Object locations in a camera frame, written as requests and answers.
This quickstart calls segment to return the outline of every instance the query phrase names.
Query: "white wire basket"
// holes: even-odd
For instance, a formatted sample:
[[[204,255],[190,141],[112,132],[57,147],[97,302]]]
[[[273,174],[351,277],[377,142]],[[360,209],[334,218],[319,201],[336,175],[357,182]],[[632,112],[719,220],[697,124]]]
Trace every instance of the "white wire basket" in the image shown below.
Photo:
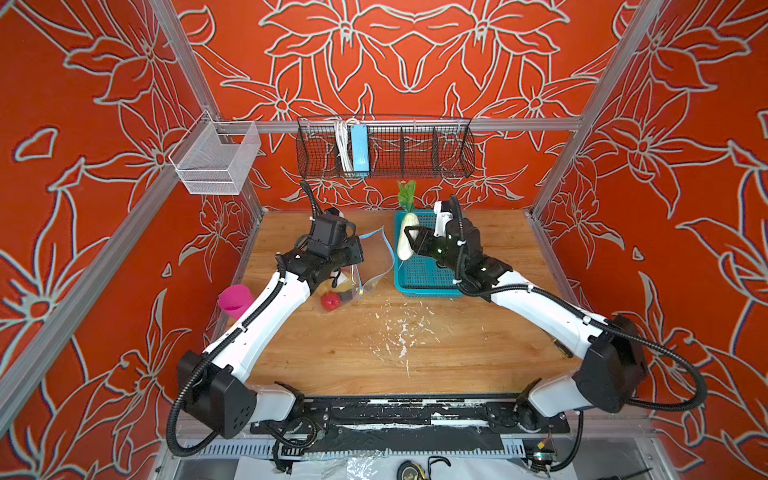
[[[203,113],[169,155],[191,194],[239,194],[259,153],[261,137],[255,123],[250,122],[245,135],[238,136],[218,133],[221,123]]]

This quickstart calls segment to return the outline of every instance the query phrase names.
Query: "wooden tabletop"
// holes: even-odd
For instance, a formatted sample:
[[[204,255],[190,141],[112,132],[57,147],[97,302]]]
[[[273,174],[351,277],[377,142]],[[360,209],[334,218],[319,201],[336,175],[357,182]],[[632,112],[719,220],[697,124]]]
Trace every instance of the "wooden tabletop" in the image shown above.
[[[264,217],[243,279],[254,296],[275,271],[275,252],[288,251],[309,231],[308,216]],[[384,226],[392,242],[394,212],[354,210],[347,217],[358,234]],[[487,255],[558,291],[520,210],[470,210],[467,217],[480,229]],[[410,299],[393,281],[390,271],[357,304],[332,313],[314,299],[304,303],[266,347],[248,383],[281,381],[308,395],[519,392],[534,379],[578,367],[543,330],[510,310],[477,298]]]

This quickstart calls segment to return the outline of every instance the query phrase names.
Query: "blue basket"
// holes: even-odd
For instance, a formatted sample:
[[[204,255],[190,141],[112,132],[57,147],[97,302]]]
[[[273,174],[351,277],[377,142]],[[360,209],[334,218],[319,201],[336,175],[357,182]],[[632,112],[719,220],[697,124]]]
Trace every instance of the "blue basket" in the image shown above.
[[[431,210],[414,210],[419,225],[435,227],[436,215]],[[404,210],[395,214],[395,246],[400,238]],[[395,258],[395,288],[409,298],[460,298],[462,293],[453,284],[453,272],[438,268],[435,260],[414,254],[405,262]]]

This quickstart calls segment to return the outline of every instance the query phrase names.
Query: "coiled white cable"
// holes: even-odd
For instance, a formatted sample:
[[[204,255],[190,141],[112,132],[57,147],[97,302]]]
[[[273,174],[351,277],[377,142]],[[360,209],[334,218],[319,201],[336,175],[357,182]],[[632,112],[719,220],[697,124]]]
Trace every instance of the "coiled white cable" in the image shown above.
[[[347,121],[336,120],[334,128],[336,129],[336,146],[339,148],[339,157],[341,158],[341,168],[345,172],[351,172],[354,170],[352,166],[352,160],[347,153],[347,147],[349,146],[349,126],[352,124],[358,124],[356,118],[350,118]]]

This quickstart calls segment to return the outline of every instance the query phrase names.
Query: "red floral wallpaper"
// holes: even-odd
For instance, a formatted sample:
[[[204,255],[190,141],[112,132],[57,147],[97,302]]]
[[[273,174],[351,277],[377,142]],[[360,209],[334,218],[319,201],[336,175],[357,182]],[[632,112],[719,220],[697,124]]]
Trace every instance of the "red floral wallpaper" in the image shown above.
[[[200,114],[145,0],[0,7],[0,375]],[[178,185],[0,439],[3,478],[143,478],[253,225],[242,197]]]
[[[638,3],[174,0],[223,116],[281,121],[364,112],[577,117]],[[480,134],[475,175],[420,181],[422,200],[457,193],[473,207],[528,206],[567,138]],[[263,205],[306,208],[295,148],[291,135],[264,136],[251,175]],[[313,185],[343,206],[396,207],[393,181]]]
[[[768,5],[673,0],[543,219],[577,295],[694,361],[651,417],[683,478],[768,476]],[[690,398],[649,357],[641,395]]]

